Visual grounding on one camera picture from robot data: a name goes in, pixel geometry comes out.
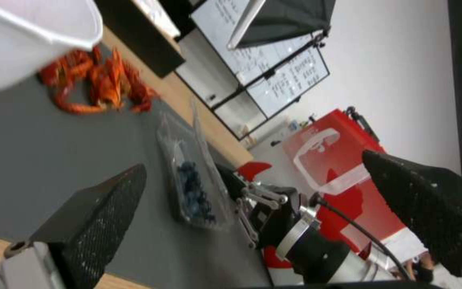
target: wooden desk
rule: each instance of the wooden desk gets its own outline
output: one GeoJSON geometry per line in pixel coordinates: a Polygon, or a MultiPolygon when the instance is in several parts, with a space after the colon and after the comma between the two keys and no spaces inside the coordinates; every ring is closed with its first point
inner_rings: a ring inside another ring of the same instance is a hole
{"type": "MultiPolygon", "coordinates": [[[[117,47],[125,59],[132,62],[141,70],[144,81],[161,94],[163,101],[175,110],[187,121],[187,123],[191,123],[192,111],[190,101],[194,95],[174,73],[171,73],[164,79],[156,77],[156,75],[107,28],[104,30],[103,43],[108,47],[117,47]]],[[[198,99],[196,99],[196,101],[203,130],[211,145],[236,167],[250,161],[252,159],[251,154],[234,139],[218,119],[216,119],[198,99]]],[[[0,239],[0,261],[3,258],[2,253],[8,244],[9,242],[0,239]]],[[[110,274],[105,274],[99,281],[97,288],[145,289],[146,287],[110,274]]]]}

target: gray tabletop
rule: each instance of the gray tabletop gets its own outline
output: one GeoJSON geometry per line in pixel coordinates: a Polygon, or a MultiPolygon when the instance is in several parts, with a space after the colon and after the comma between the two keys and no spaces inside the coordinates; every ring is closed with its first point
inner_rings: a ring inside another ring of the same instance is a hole
{"type": "Polygon", "coordinates": [[[108,272],[160,288],[268,286],[238,225],[211,232],[172,218],[155,134],[160,112],[175,115],[161,101],[141,115],[69,115],[35,76],[0,92],[0,238],[28,238],[76,190],[143,163],[145,192],[108,272]]]}

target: clear plastic bag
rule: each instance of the clear plastic bag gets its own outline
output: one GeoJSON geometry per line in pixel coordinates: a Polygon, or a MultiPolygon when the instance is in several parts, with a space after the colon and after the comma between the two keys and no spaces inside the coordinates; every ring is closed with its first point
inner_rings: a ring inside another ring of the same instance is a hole
{"type": "Polygon", "coordinates": [[[156,132],[173,183],[172,212],[178,220],[197,227],[227,229],[234,220],[231,199],[209,154],[194,100],[192,110],[193,128],[162,113],[156,132]]]}

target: cooked crawfish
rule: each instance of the cooked crawfish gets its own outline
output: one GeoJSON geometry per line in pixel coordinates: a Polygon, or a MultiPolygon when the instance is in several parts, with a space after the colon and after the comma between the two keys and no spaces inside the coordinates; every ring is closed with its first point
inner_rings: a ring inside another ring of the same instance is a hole
{"type": "Polygon", "coordinates": [[[123,106],[121,95],[133,102],[133,112],[150,110],[156,92],[144,84],[138,71],[130,64],[123,64],[120,53],[114,49],[112,56],[101,63],[101,52],[96,46],[89,54],[72,51],[40,71],[47,86],[57,87],[53,102],[62,110],[72,114],[93,114],[123,106]],[[92,105],[73,104],[67,101],[76,81],[90,79],[90,101],[92,105]]]}

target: silver metal ring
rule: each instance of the silver metal ring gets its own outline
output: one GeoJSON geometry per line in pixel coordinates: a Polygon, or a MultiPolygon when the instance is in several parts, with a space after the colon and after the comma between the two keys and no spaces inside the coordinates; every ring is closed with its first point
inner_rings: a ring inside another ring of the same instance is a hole
{"type": "Polygon", "coordinates": [[[320,225],[320,222],[314,218],[315,213],[312,210],[308,210],[308,208],[302,207],[300,208],[301,218],[300,220],[295,223],[295,225],[290,229],[288,234],[284,236],[279,246],[276,248],[276,255],[278,258],[283,260],[286,258],[288,252],[292,249],[295,243],[300,239],[300,237],[308,230],[311,223],[317,222],[320,225]]]}

